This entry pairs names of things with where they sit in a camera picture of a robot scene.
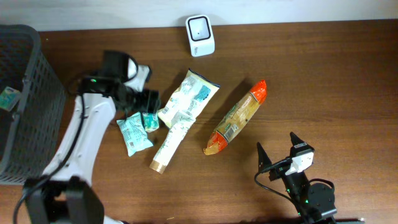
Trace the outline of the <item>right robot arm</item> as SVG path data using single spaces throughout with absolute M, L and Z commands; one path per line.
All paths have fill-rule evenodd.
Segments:
M 254 182 L 265 190 L 286 198 L 295 207 L 304 223 L 335 223 L 335 186 L 325 179 L 309 180 L 305 170 L 313 164 L 315 149 L 300 139 L 295 133 L 290 133 L 292 147 L 285 159 L 271 162 L 261 143 L 257 143 L 258 172 Z M 269 180 L 281 179 L 286 195 L 265 186 L 257 178 L 261 174 L 269 174 Z

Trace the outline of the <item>light teal wipes packet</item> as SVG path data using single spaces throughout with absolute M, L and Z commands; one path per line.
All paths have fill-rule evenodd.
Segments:
M 125 120 L 117 120 L 129 157 L 136 152 L 143 151 L 154 144 L 149 140 L 142 124 L 141 113 L 137 112 Z

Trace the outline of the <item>orange pasta bag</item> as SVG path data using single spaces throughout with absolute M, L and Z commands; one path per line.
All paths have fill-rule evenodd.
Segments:
M 206 148 L 205 155 L 213 155 L 222 151 L 242 131 L 267 97 L 265 80 L 257 82 L 224 116 L 213 130 Z

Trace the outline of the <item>cream snack bag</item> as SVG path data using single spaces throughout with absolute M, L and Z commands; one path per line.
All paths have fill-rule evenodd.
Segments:
M 219 84 L 189 68 L 180 86 L 171 94 L 165 107 L 158 110 L 157 115 L 168 128 L 181 120 L 195 121 L 219 89 Z

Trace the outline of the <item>white Pantene tube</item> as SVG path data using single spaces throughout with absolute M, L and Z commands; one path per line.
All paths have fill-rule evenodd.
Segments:
M 168 166 L 179 144 L 195 121 L 195 118 L 185 113 L 177 112 L 171 120 L 172 126 L 169 129 L 165 141 L 162 143 L 149 166 L 151 169 L 160 174 L 164 173 L 165 168 Z

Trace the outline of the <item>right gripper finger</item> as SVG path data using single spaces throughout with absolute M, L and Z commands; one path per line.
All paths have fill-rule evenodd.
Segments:
M 264 173 L 269 170 L 269 167 L 272 165 L 269 156 L 265 152 L 263 146 L 260 142 L 257 142 L 257 153 L 258 153 L 258 173 Z
M 291 140 L 293 146 L 296 146 L 296 145 L 299 145 L 299 144 L 304 143 L 304 141 L 301 140 L 301 139 L 300 139 L 295 133 L 293 133 L 293 132 L 290 132 L 290 140 Z

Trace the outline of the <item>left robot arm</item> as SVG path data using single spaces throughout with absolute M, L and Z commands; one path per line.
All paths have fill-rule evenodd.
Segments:
M 27 179 L 13 219 L 25 205 L 31 223 L 116 223 L 92 186 L 103 136 L 117 111 L 155 113 L 157 90 L 144 85 L 152 69 L 127 53 L 106 50 L 101 68 L 81 77 L 75 107 L 53 159 L 39 178 Z

